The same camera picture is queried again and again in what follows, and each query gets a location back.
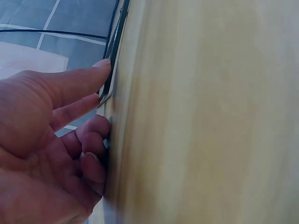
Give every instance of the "floor tile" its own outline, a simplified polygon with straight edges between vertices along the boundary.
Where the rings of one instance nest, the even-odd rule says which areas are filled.
[[[115,0],[61,1],[48,29],[107,36],[114,5]]]
[[[81,121],[81,122],[86,122],[88,121],[90,118],[92,118],[94,115],[96,115],[97,113],[97,110],[93,110],[89,113],[87,113],[86,115],[82,116],[81,118],[78,119],[78,121]]]
[[[46,8],[52,11],[56,0],[21,0],[22,5],[35,8]]]
[[[52,8],[33,7],[21,4],[8,24],[43,29]]]
[[[40,33],[12,32],[0,33],[0,41],[36,48]]]
[[[68,57],[68,69],[75,69],[89,68],[102,59],[105,46],[45,35],[40,49]]]
[[[0,0],[0,23],[7,24],[19,6],[17,2]]]
[[[0,0],[0,2],[11,2],[20,5],[24,0]]]
[[[61,130],[59,130],[58,132],[56,132],[56,136],[57,137],[61,137],[64,136],[65,134],[67,134],[68,132],[71,132],[71,129],[66,129],[66,128],[62,128]]]

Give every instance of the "black cable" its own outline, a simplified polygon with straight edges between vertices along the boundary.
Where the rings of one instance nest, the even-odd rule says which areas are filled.
[[[122,31],[123,31],[123,28],[124,28],[124,25],[125,25],[126,17],[127,17],[127,14],[128,14],[129,4],[130,4],[130,0],[124,0],[118,30],[117,30],[114,45],[113,45],[113,48],[112,48],[112,51],[111,51],[111,57],[110,57],[111,72],[110,72],[110,75],[109,75],[107,81],[105,82],[104,90],[103,90],[103,96],[106,96],[106,95],[109,94],[112,75],[113,75],[113,70],[114,70],[115,61],[116,61],[116,57],[117,57],[117,51],[118,51],[118,47],[119,47],[120,42],[121,42],[121,35],[122,35]]]
[[[120,0],[116,0],[115,6],[114,6],[114,9],[113,9],[113,12],[112,12],[112,19],[111,19],[110,25],[109,25],[109,30],[108,30],[108,35],[107,35],[107,44],[105,46],[103,59],[107,57],[106,54],[107,54],[107,50],[108,50],[108,44],[109,44],[109,40],[110,40],[110,37],[111,37],[111,33],[112,33],[112,29],[113,29],[113,23],[114,23],[114,19],[115,19],[115,14],[116,14],[119,3],[120,3]]]
[[[87,36],[87,37],[94,37],[103,40],[108,40],[107,36],[99,36],[93,34],[83,34],[83,33],[76,33],[76,32],[68,32],[68,31],[59,31],[59,30],[43,30],[43,29],[1,29],[0,33],[5,32],[38,32],[38,33],[56,33],[56,34],[68,34],[68,35],[77,35],[77,36]]]

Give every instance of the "wooden surface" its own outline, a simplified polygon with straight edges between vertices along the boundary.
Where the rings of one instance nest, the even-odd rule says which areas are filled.
[[[299,223],[295,0],[132,0],[106,224]]]

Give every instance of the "hand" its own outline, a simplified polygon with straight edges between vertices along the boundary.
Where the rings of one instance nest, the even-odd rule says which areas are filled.
[[[107,119],[55,135],[99,105],[110,61],[95,66],[0,81],[0,223],[79,224],[101,199]]]

